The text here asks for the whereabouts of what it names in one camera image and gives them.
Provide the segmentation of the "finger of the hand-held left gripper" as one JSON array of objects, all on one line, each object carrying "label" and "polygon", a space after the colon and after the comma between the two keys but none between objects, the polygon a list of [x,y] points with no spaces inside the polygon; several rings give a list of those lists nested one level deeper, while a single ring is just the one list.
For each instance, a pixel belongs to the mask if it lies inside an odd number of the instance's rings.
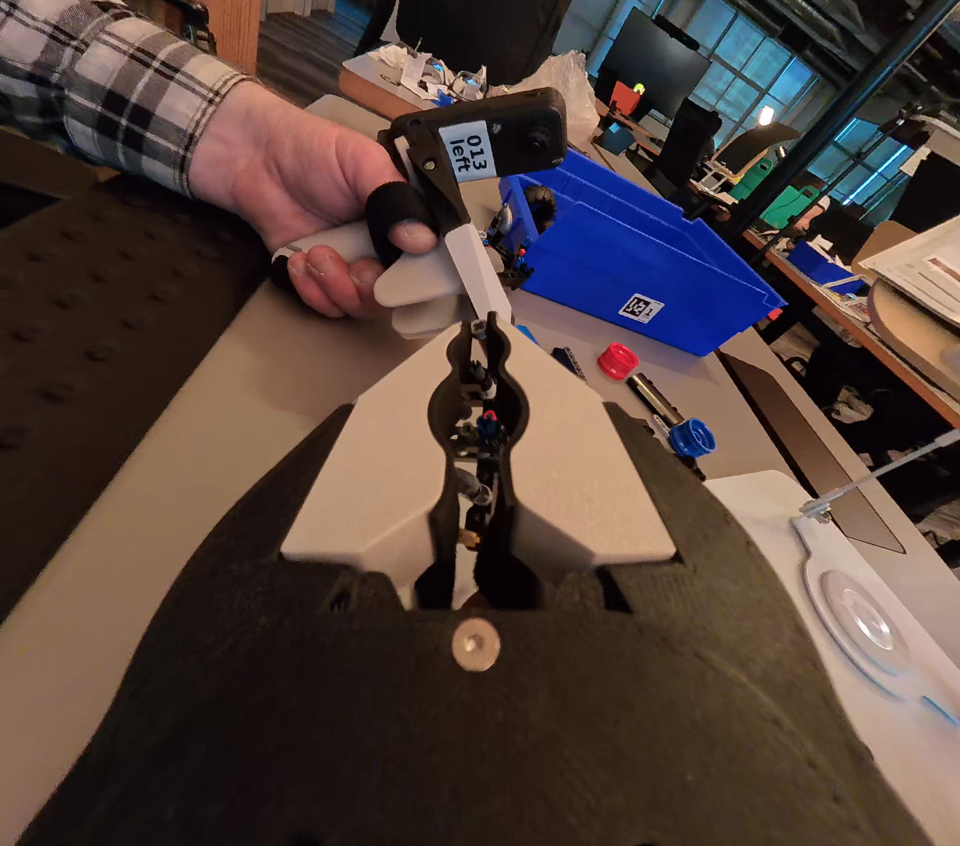
[{"label": "finger of the hand-held left gripper", "polygon": [[474,224],[452,228],[444,236],[444,246],[476,317],[487,319],[495,313],[498,320],[513,324],[510,300]]}]

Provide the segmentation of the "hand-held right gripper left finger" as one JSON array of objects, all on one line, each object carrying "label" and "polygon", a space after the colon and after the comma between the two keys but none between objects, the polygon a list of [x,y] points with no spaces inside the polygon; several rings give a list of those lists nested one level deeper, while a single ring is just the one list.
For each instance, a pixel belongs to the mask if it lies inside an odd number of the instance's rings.
[{"label": "hand-held right gripper left finger", "polygon": [[423,609],[449,609],[460,529],[450,438],[462,418],[469,323],[454,324],[347,410],[281,556],[351,567],[414,588]]}]

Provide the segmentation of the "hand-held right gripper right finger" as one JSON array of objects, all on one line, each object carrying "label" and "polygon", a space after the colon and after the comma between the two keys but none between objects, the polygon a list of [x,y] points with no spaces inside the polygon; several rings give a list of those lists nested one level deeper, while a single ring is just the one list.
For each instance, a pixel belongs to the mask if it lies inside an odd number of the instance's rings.
[{"label": "hand-held right gripper right finger", "polygon": [[602,397],[491,313],[486,360],[500,427],[496,503],[476,559],[495,609],[536,609],[569,575],[677,553]]}]

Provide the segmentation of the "partly built toy brick model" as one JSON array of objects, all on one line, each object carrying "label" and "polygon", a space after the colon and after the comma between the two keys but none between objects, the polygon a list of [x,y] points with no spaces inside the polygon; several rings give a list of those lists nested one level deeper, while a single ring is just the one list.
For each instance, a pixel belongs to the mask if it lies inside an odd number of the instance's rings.
[{"label": "partly built toy brick model", "polygon": [[458,542],[481,552],[486,540],[500,543],[509,492],[508,459],[518,413],[501,382],[506,340],[485,319],[470,325],[471,338],[460,368],[461,415],[448,437],[461,506]]}]

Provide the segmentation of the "building instruction booklet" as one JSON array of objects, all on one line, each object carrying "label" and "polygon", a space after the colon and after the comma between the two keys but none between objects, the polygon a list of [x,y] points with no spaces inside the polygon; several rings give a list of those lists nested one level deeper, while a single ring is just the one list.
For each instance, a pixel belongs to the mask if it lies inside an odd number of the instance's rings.
[{"label": "building instruction booklet", "polygon": [[861,266],[959,327],[959,217],[860,261]]}]

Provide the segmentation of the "person's left hand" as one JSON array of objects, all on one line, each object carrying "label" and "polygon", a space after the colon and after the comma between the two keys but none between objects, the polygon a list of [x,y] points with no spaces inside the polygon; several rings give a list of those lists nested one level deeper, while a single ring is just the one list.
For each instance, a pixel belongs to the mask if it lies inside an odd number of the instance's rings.
[{"label": "person's left hand", "polygon": [[[369,196],[402,181],[374,140],[297,108],[255,82],[232,88],[203,128],[188,171],[191,194],[240,216],[270,251],[364,217]],[[399,249],[419,255],[434,232],[407,219],[389,232]],[[366,319],[383,312],[376,256],[348,263],[320,244],[289,260],[294,291],[327,318]]]}]

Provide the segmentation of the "small black brick assembly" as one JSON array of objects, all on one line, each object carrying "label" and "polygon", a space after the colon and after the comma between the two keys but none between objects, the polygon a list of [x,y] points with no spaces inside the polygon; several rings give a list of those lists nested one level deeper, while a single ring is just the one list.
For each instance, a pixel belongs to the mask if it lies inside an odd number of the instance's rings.
[{"label": "small black brick assembly", "polygon": [[532,276],[527,254],[537,235],[529,208],[512,201],[504,202],[481,230],[481,241],[505,289],[520,289]]}]

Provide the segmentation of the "black curved panel piece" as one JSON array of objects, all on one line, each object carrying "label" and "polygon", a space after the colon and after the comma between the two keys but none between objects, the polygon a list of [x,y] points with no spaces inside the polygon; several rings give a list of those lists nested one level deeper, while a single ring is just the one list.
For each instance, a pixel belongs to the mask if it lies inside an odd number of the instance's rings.
[{"label": "black curved panel piece", "polygon": [[686,421],[686,418],[668,400],[666,395],[643,373],[638,372],[629,375],[625,383],[667,429],[678,427]]}]

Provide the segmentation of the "white paper scraps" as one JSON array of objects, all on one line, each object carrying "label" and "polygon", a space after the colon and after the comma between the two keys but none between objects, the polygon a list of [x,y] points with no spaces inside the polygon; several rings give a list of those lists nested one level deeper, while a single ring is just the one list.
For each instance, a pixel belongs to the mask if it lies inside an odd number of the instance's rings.
[{"label": "white paper scraps", "polygon": [[398,84],[437,107],[486,98],[489,84],[486,66],[477,72],[456,71],[443,60],[403,44],[384,44],[369,56],[399,75]]}]

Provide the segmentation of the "red toy wheel hub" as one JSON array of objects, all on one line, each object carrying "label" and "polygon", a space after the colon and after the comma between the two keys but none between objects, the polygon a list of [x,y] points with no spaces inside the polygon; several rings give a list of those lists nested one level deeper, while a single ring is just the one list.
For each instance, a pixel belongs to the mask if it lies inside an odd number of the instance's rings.
[{"label": "red toy wheel hub", "polygon": [[596,359],[598,369],[609,379],[625,382],[640,366],[638,356],[621,343],[610,343]]}]

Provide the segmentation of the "blue storage bin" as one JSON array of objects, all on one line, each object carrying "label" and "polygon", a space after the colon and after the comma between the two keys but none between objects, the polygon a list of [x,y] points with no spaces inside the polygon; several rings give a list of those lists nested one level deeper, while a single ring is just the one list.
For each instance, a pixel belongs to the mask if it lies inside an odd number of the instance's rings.
[{"label": "blue storage bin", "polygon": [[536,296],[705,357],[786,302],[703,220],[570,151],[499,180],[502,204],[551,189],[554,223],[527,253]]}]

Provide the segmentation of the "neighbouring grey table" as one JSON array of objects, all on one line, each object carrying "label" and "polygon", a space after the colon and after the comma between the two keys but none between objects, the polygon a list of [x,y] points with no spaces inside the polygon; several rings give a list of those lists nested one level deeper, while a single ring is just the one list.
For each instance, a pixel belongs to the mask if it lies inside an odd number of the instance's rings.
[{"label": "neighbouring grey table", "polygon": [[[434,108],[431,102],[415,96],[408,89],[397,84],[399,73],[379,60],[375,60],[366,53],[361,56],[345,60],[341,65],[339,78],[340,93],[387,120],[414,111]],[[512,86],[505,89],[496,86],[493,93],[515,94]],[[601,113],[595,109],[598,117],[589,117],[584,121],[567,120],[568,132],[574,144],[587,142],[598,127]]]}]

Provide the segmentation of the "white rounded board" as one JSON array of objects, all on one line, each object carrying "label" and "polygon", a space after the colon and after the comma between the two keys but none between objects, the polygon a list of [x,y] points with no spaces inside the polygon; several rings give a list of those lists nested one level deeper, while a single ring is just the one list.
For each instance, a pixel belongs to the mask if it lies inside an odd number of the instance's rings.
[{"label": "white rounded board", "polygon": [[[798,609],[847,719],[890,786],[935,844],[958,844],[958,666],[837,529],[800,521],[808,497],[780,472],[708,481],[746,529]],[[875,600],[882,624],[900,633],[910,662],[891,675],[858,650],[824,600],[822,577],[838,573]]]}]

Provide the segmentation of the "green box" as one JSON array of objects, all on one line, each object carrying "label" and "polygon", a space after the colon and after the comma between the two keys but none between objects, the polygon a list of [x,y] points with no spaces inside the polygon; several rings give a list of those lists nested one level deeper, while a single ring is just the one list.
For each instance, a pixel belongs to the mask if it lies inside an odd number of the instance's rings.
[{"label": "green box", "polygon": [[[775,156],[767,155],[753,164],[732,186],[729,195],[736,202],[745,200],[778,164]],[[825,181],[809,171],[803,171],[781,192],[774,202],[762,213],[754,226],[759,229],[781,230],[791,218],[802,213],[811,203],[818,201]]]}]

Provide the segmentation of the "black stand pole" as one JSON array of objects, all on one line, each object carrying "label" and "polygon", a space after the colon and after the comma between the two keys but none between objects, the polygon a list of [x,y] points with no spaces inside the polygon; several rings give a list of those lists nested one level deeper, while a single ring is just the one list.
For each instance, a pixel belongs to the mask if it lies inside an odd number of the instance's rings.
[{"label": "black stand pole", "polygon": [[[787,63],[755,108],[741,117],[737,129],[729,130],[726,141],[755,128],[767,133],[775,127],[790,128],[805,135],[914,18],[910,8],[896,9],[893,16],[868,12],[867,20],[880,19],[880,24],[867,23],[866,34],[851,45],[846,60],[836,60],[812,43]],[[957,98],[958,24],[945,20],[878,90],[891,94],[894,104],[908,104],[915,96]]]}]

